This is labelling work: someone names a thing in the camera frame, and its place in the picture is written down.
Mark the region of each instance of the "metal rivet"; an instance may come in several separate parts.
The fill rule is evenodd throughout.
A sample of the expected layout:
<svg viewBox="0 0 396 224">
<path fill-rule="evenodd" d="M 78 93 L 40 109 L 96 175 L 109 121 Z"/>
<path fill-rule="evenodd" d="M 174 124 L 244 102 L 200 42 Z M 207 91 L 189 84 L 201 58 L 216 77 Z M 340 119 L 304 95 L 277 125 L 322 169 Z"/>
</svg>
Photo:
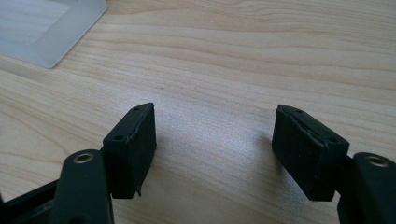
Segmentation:
<svg viewBox="0 0 396 224">
<path fill-rule="evenodd" d="M 388 163 L 381 158 L 375 157 L 375 156 L 368 156 L 366 157 L 366 160 L 370 162 L 374 166 L 379 166 L 379 167 L 387 167 Z"/>
<path fill-rule="evenodd" d="M 74 163 L 85 163 L 87 161 L 91 161 L 93 159 L 93 154 L 92 153 L 83 153 L 77 155 L 74 159 Z"/>
</svg>

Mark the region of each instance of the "wood grain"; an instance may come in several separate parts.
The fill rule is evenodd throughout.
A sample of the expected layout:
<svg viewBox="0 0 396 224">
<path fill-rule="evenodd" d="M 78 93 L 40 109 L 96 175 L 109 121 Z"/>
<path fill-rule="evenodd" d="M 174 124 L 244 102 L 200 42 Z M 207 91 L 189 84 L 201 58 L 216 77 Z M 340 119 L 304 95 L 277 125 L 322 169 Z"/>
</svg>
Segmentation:
<svg viewBox="0 0 396 224">
<path fill-rule="evenodd" d="M 53 69 L 0 56 L 0 191 L 59 177 L 129 108 L 153 102 L 158 148 L 116 223 L 337 223 L 277 162 L 278 104 L 396 161 L 396 3 L 108 1 Z"/>
</svg>

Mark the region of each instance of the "black clamp jaw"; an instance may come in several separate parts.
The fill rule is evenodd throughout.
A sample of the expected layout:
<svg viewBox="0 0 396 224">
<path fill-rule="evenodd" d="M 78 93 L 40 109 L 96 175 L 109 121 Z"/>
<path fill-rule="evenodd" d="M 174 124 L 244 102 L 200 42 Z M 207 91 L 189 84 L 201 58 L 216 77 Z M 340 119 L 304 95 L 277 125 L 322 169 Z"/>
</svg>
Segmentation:
<svg viewBox="0 0 396 224">
<path fill-rule="evenodd" d="M 396 223 L 396 164 L 373 153 L 357 153 L 349 143 L 303 110 L 279 105 L 272 140 L 280 163 L 311 201 L 341 194 L 342 224 Z"/>
<path fill-rule="evenodd" d="M 132 108 L 104 139 L 101 150 L 70 155 L 61 177 L 3 203 L 5 224 L 110 224 L 111 198 L 141 194 L 157 146 L 154 104 Z"/>
</svg>

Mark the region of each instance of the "light wood surface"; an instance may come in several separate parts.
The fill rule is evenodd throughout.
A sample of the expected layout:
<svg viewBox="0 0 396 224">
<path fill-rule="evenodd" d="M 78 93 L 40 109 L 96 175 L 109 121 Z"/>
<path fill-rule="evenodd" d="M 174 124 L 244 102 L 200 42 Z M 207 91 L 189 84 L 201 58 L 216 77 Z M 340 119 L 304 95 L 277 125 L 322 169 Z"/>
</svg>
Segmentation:
<svg viewBox="0 0 396 224">
<path fill-rule="evenodd" d="M 153 102 L 158 148 L 116 223 L 338 223 L 277 162 L 278 104 L 396 161 L 396 2 L 114 0 L 53 68 L 0 56 L 0 191 L 59 177 L 63 160 Z"/>
</svg>

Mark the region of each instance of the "screw hole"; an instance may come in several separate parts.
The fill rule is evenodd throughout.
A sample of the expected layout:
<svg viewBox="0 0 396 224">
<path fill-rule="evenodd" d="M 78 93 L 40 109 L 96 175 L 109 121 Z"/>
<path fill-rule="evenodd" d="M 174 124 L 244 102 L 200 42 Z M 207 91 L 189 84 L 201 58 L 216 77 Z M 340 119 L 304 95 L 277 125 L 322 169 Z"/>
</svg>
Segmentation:
<svg viewBox="0 0 396 224">
<path fill-rule="evenodd" d="M 379 166 L 379 167 L 387 167 L 388 163 L 381 158 L 374 157 L 374 156 L 369 156 L 366 157 L 367 161 L 370 162 L 374 166 Z"/>
<path fill-rule="evenodd" d="M 337 139 L 335 139 L 335 138 L 329 138 L 329 141 L 331 141 L 331 142 L 333 142 L 333 143 L 338 142 Z"/>
<path fill-rule="evenodd" d="M 117 141 L 120 141 L 122 139 L 123 139 L 122 135 L 117 135 L 117 136 L 114 137 L 114 140 L 117 140 Z"/>
<path fill-rule="evenodd" d="M 91 153 L 84 153 L 76 156 L 73 159 L 74 163 L 84 163 L 93 159 L 93 155 Z"/>
<path fill-rule="evenodd" d="M 87 223 L 89 223 L 87 216 L 76 216 L 70 219 L 68 224 L 87 224 Z"/>
</svg>

